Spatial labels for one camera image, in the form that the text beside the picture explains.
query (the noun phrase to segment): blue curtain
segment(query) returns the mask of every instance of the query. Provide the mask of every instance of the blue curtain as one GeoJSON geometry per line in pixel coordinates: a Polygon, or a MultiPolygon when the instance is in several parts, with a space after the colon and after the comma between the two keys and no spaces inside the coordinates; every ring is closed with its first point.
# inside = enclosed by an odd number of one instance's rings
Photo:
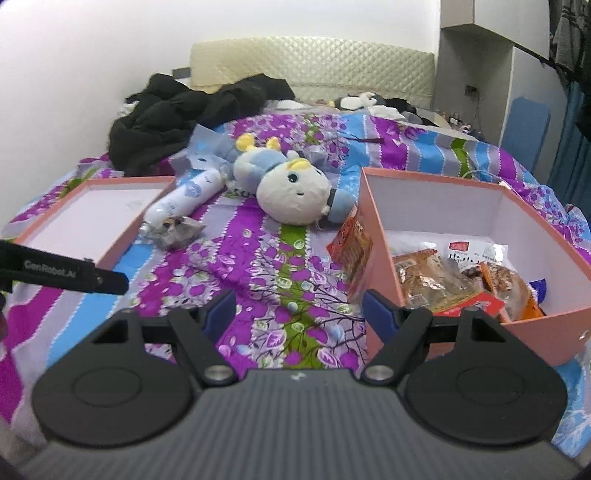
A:
{"type": "Polygon", "coordinates": [[[581,135],[575,125],[582,105],[581,86],[572,83],[562,137],[548,186],[563,205],[576,205],[586,218],[591,219],[591,142],[581,135]]]}

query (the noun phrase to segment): plastic wrapper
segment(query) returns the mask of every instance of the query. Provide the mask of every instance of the plastic wrapper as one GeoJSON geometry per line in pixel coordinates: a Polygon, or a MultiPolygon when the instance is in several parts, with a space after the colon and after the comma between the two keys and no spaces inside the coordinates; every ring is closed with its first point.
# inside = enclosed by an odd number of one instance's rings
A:
{"type": "Polygon", "coordinates": [[[433,313],[459,314],[462,307],[477,305],[496,315],[502,302],[478,289],[457,264],[427,249],[393,258],[406,306],[426,307],[433,313]]]}
{"type": "Polygon", "coordinates": [[[546,279],[542,278],[541,280],[531,281],[530,290],[534,296],[534,300],[538,304],[542,303],[546,298],[546,279]]]}
{"type": "Polygon", "coordinates": [[[505,303],[500,313],[502,323],[522,320],[531,293],[525,281],[511,269],[490,262],[481,262],[464,270],[464,275],[483,282],[483,286],[505,303]]]}
{"type": "Polygon", "coordinates": [[[534,295],[530,294],[527,303],[525,304],[523,313],[521,314],[521,320],[538,319],[544,316],[545,313],[538,305],[538,302],[535,300],[534,295]]]}
{"type": "Polygon", "coordinates": [[[509,267],[507,245],[494,244],[483,240],[469,240],[451,242],[447,247],[447,257],[457,263],[460,271],[478,265],[480,262],[490,262],[509,267]]]}
{"type": "Polygon", "coordinates": [[[357,214],[358,210],[354,207],[339,233],[326,246],[331,260],[340,264],[346,275],[350,303],[361,301],[365,291],[365,267],[372,249],[371,238],[364,231],[357,214]]]}
{"type": "Polygon", "coordinates": [[[143,224],[140,235],[162,250],[178,250],[192,244],[204,228],[204,224],[191,217],[171,217],[158,228],[143,224]]]}
{"type": "Polygon", "coordinates": [[[437,250],[437,244],[433,242],[408,243],[403,240],[397,240],[395,245],[389,245],[389,247],[392,257],[420,252],[421,250],[437,250]]]}

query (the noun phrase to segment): metal screw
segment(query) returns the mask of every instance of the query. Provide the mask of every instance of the metal screw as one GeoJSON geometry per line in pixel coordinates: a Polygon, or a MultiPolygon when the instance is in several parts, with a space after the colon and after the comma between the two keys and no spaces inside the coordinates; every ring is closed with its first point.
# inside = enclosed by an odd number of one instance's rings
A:
{"type": "Polygon", "coordinates": [[[223,382],[232,376],[234,370],[226,365],[212,365],[205,369],[205,376],[214,382],[223,382]]]}
{"type": "Polygon", "coordinates": [[[372,365],[365,370],[365,376],[375,382],[385,382],[394,376],[394,370],[387,365],[372,365]]]}
{"type": "Polygon", "coordinates": [[[298,372],[298,373],[293,374],[291,376],[291,379],[294,380],[294,381],[296,381],[296,382],[299,382],[300,380],[303,380],[305,378],[306,378],[306,374],[305,373],[302,373],[302,372],[298,372]]]}

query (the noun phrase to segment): black jacket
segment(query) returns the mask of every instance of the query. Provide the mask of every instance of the black jacket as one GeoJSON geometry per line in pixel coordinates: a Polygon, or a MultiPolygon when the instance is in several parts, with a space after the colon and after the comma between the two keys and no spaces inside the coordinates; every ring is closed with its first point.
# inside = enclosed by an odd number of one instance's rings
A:
{"type": "Polygon", "coordinates": [[[169,75],[152,75],[134,111],[113,123],[109,159],[126,177],[147,176],[152,168],[185,148],[196,124],[208,128],[260,113],[267,100],[293,100],[285,80],[258,74],[215,93],[191,90],[169,75]]]}
{"type": "MultiPolygon", "coordinates": [[[[589,14],[587,15],[587,24],[589,25],[589,14]]],[[[584,44],[581,91],[584,93],[584,100],[577,118],[577,127],[587,140],[591,140],[591,35],[589,32],[586,32],[584,44]]]]}

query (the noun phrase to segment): bed headboard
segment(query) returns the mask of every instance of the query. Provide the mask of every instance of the bed headboard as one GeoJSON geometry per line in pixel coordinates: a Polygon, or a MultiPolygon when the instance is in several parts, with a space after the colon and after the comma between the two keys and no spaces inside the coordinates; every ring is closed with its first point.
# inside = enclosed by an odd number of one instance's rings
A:
{"type": "Polygon", "coordinates": [[[361,92],[431,106],[433,53],[383,43],[324,37],[237,38],[196,43],[191,88],[214,92],[265,73],[287,80],[302,101],[332,100],[361,92]]]}

